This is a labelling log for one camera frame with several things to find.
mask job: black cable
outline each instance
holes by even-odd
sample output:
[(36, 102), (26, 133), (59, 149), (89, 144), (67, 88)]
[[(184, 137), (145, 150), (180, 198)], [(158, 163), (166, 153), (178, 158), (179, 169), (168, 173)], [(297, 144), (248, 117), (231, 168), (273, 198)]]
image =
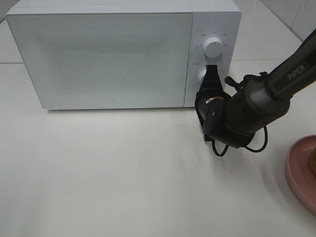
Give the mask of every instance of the black cable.
[(228, 145), (225, 146), (224, 150), (222, 151), (221, 154), (218, 153), (218, 151), (216, 150), (216, 147), (215, 147), (215, 140), (213, 139), (212, 140), (212, 148), (213, 148), (213, 152), (218, 156), (218, 157), (222, 157), (225, 155), (226, 151), (228, 150)]
[(267, 144), (268, 144), (268, 130), (267, 130), (267, 126), (264, 126), (263, 129), (264, 129), (264, 131), (265, 131), (265, 142), (263, 143), (262, 148), (260, 148), (260, 149), (258, 149), (258, 150), (254, 150), (254, 149), (251, 149), (251, 148), (245, 146), (245, 148), (246, 148), (247, 150), (249, 150), (249, 151), (251, 151), (251, 152), (254, 152), (254, 153), (259, 153), (259, 152), (262, 152), (262, 151), (266, 148), (266, 146), (267, 146)]

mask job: white table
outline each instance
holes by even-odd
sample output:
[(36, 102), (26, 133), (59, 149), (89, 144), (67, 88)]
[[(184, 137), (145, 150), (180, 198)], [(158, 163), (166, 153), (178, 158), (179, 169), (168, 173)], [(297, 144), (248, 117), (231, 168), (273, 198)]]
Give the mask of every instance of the white table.
[[(237, 3), (240, 80), (300, 41), (260, 1)], [(0, 62), (1, 237), (315, 237), (284, 175), (291, 144), (316, 131), (315, 83), (268, 126), (262, 153), (218, 158), (194, 109), (42, 109), (5, 22)]]

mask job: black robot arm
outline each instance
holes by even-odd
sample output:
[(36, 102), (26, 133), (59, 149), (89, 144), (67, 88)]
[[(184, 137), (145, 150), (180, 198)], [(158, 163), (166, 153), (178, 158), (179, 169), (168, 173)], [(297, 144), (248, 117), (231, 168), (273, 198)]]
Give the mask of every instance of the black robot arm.
[[(241, 83), (225, 78), (237, 93), (223, 91), (216, 65), (207, 65), (196, 96), (196, 111), (205, 141), (212, 141), (214, 152), (223, 156), (228, 146), (262, 151), (267, 144), (266, 125), (285, 115), (292, 96), (316, 80), (316, 29), (298, 50), (271, 73), (246, 75)], [(262, 149), (247, 147), (259, 129), (265, 129)], [(223, 153), (215, 149), (215, 140), (226, 144)]]

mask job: microwave control panel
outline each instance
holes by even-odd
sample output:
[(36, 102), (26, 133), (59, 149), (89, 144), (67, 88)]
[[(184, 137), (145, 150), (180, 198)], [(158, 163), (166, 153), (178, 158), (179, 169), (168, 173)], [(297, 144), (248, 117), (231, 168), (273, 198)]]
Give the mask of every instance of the microwave control panel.
[(206, 65), (218, 65), (218, 73), (224, 86), (240, 19), (239, 11), (193, 12), (185, 107), (194, 106)]

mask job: piper logo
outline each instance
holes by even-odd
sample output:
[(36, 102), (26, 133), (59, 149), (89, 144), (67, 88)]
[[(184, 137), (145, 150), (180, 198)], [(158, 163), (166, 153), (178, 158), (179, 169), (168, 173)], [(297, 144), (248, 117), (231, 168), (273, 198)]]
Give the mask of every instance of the piper logo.
[(303, 71), (305, 71), (305, 68), (303, 65), (300, 65), (294, 71), (292, 71), (290, 74), (288, 74), (287, 78), (289, 80), (292, 80), (292, 79), (296, 78), (298, 75), (300, 75)]

